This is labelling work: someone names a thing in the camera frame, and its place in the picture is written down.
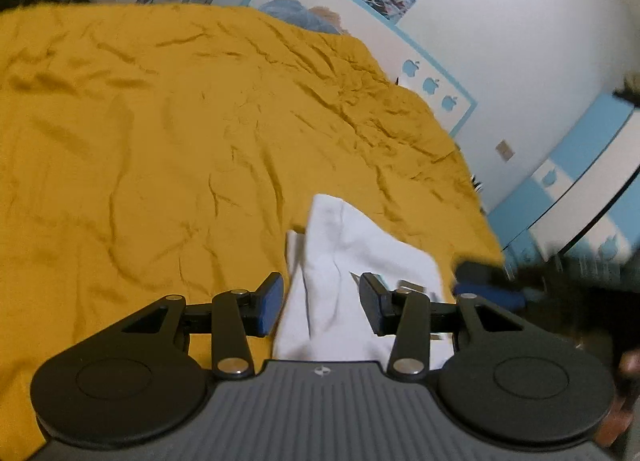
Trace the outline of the beige wall socket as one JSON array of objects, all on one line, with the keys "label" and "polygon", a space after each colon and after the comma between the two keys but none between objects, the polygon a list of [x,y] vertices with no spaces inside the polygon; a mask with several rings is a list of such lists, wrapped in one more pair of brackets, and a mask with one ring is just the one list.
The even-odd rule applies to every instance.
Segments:
[{"label": "beige wall socket", "polygon": [[496,151],[500,158],[502,158],[503,162],[509,162],[514,155],[514,151],[512,150],[510,144],[506,142],[506,140],[501,140],[497,144]]}]

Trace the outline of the blue pillow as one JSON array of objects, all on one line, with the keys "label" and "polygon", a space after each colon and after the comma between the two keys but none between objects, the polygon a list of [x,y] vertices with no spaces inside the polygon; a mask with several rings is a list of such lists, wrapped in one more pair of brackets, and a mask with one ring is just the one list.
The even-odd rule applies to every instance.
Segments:
[{"label": "blue pillow", "polygon": [[329,20],[324,20],[317,13],[311,12],[298,0],[270,0],[258,7],[268,16],[317,33],[341,34],[341,30]]}]

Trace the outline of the blue white wardrobe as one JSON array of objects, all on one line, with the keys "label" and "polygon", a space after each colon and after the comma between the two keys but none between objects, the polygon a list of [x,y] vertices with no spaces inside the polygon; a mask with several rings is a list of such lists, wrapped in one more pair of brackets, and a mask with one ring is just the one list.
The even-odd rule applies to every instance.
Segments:
[{"label": "blue white wardrobe", "polygon": [[506,267],[566,253],[623,264],[639,250],[639,108],[601,95],[488,215]]}]

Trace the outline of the mustard yellow bed sheet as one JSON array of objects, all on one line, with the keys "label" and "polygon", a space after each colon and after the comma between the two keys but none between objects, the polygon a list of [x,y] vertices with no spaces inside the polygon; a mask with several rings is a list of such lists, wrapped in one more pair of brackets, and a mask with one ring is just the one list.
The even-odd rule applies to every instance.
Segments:
[{"label": "mustard yellow bed sheet", "polygon": [[360,40],[252,8],[1,16],[1,455],[42,444],[37,368],[168,293],[285,268],[318,193],[430,254],[500,262],[471,174]]}]

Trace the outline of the white blue headboard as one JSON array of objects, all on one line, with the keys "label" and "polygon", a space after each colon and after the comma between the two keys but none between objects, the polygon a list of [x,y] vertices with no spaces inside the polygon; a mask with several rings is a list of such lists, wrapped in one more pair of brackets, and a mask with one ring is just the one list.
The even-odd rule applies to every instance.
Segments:
[{"label": "white blue headboard", "polygon": [[[243,0],[259,8],[272,0]],[[424,48],[363,0],[296,0],[305,8],[323,7],[338,14],[341,27],[360,39],[393,82],[418,94],[449,135],[457,135],[477,102]]]}]

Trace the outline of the white small garment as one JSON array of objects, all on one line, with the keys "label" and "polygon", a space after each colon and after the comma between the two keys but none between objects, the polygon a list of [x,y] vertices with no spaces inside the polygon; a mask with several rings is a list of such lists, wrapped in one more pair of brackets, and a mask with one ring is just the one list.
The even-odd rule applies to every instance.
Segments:
[{"label": "white small garment", "polygon": [[291,284],[273,339],[277,360],[388,365],[395,337],[373,333],[358,293],[363,273],[373,273],[390,291],[407,288],[433,302],[445,300],[431,255],[331,195],[315,195],[305,231],[286,235],[286,265]]}]

